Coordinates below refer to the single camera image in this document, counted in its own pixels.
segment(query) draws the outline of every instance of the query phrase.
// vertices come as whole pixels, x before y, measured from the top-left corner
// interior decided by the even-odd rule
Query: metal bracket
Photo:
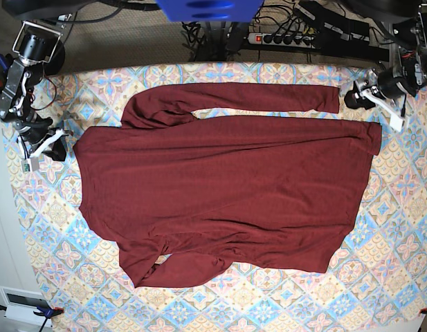
[[[42,62],[44,62],[44,63],[49,63],[49,62],[50,62],[50,59],[51,59],[51,58],[52,58],[52,56],[53,56],[53,54],[55,54],[55,51],[56,51],[56,48],[57,48],[57,46],[58,46],[58,43],[60,42],[60,39],[61,39],[62,33],[60,33],[59,31],[56,31],[56,30],[53,30],[53,29],[47,28],[46,26],[42,26],[42,25],[40,25],[40,24],[36,24],[36,23],[33,23],[33,22],[29,22],[29,21],[24,21],[24,22],[23,22],[23,24],[22,24],[21,29],[19,29],[19,33],[18,33],[17,38],[16,38],[15,42],[13,43],[13,47],[12,47],[13,52],[15,52],[15,53],[16,53],[16,54],[18,54],[18,55],[19,55],[19,51],[17,50],[17,45],[18,45],[18,44],[19,44],[19,42],[20,42],[21,36],[22,36],[22,34],[23,34],[23,31],[25,31],[26,26],[32,26],[32,27],[34,27],[34,28],[38,28],[38,29],[41,29],[41,30],[45,30],[45,31],[47,31],[47,32],[49,32],[49,33],[53,33],[54,35],[56,35],[56,37],[57,37],[57,41],[56,41],[56,43],[55,43],[55,46],[53,47],[52,53],[48,56],[48,60],[45,60],[45,59],[44,59],[44,60],[42,60]]]
[[[21,168],[23,172],[34,172],[39,169],[39,157],[45,152],[53,143],[59,140],[62,136],[67,136],[71,132],[63,129],[56,128],[55,133],[46,138],[33,153],[27,149],[26,143],[18,136],[17,144],[23,156],[21,159]]]
[[[389,125],[397,132],[400,133],[404,127],[408,126],[408,119],[406,117],[401,117],[401,114],[396,112],[394,108],[387,102],[378,97],[375,97],[371,89],[362,90],[359,95],[361,97],[367,98],[370,102],[373,102],[385,109],[387,113],[390,114]]]

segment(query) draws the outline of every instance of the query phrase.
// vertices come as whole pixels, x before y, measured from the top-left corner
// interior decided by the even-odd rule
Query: blue object
[[[2,55],[1,53],[0,53],[0,65],[1,65],[1,67],[3,67],[4,71],[8,71],[8,69],[10,67],[6,57],[4,55]]]
[[[250,22],[264,0],[156,0],[170,21]]]
[[[36,309],[41,311],[44,314],[45,318],[52,318],[53,313],[55,312],[52,308],[42,308],[40,306],[36,306]]]

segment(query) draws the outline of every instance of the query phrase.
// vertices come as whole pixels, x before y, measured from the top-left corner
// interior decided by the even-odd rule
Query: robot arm
[[[55,52],[64,48],[61,44],[62,21],[70,19],[71,12],[96,0],[2,0],[3,8],[20,19],[38,19],[38,23],[24,21],[13,46],[17,59],[0,57],[7,80],[0,88],[0,119],[12,123],[17,130],[18,145],[23,156],[24,171],[38,167],[37,159],[44,154],[53,160],[64,161],[66,151],[60,138],[68,133],[60,128],[50,128],[53,121],[41,118],[31,107],[33,87],[44,77],[46,65]],[[157,5],[128,3],[127,0],[98,0],[111,6],[139,10],[157,10]],[[158,0],[164,5],[167,0]],[[370,71],[367,77],[354,83],[345,101],[348,107],[366,109],[376,104],[390,114],[390,125],[400,131],[406,123],[405,109],[399,109],[397,98],[410,94],[416,96],[419,89],[427,86],[427,15],[420,13],[423,0],[339,0],[350,10],[386,21],[392,28],[383,33],[396,42],[398,62],[390,69],[377,73]],[[212,1],[196,1],[204,4]]]
[[[25,172],[37,170],[41,154],[56,161],[66,158],[60,138],[67,133],[49,128],[53,121],[43,119],[31,107],[33,87],[42,81],[44,65],[53,58],[60,37],[56,30],[25,21],[13,46],[18,58],[10,63],[8,58],[0,57],[7,72],[6,85],[0,89],[0,119],[11,123],[19,134],[17,143]]]

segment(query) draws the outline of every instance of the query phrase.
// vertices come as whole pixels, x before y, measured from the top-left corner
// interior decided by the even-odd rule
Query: motor
[[[354,82],[344,101],[351,109],[379,105],[390,114],[390,126],[400,132],[408,125],[407,95],[416,97],[427,86],[427,14],[419,13],[417,19],[395,24],[392,29],[390,38],[397,41],[398,63],[384,71],[370,70]]]
[[[25,21],[13,45],[18,58],[0,56],[6,76],[5,85],[0,84],[0,120],[11,123],[19,134],[17,144],[24,172],[39,169],[41,154],[55,161],[66,159],[60,139],[70,133],[51,128],[52,119],[42,118],[31,106],[33,88],[46,76],[46,65],[63,51],[61,36],[58,30]]]

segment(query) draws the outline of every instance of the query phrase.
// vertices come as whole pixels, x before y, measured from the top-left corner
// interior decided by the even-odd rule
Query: patterned tablecloth
[[[343,332],[416,318],[427,307],[427,89],[409,99],[412,117],[403,133],[392,132],[378,109],[265,114],[383,124],[381,154],[373,160],[356,227],[326,274],[235,263],[204,286],[134,289],[118,265],[116,244],[90,231],[78,211],[81,180],[71,147],[89,126],[119,125],[126,102],[137,92],[193,82],[323,84],[346,91],[362,74],[331,66],[231,63],[134,67],[53,79],[57,101],[41,113],[74,132],[66,139],[66,162],[44,158],[38,172],[23,174],[11,127],[3,129],[3,137],[37,282],[52,306],[65,309],[55,319],[55,331]],[[53,85],[43,82],[35,94],[35,104],[45,105]],[[257,113],[211,109],[196,114]]]

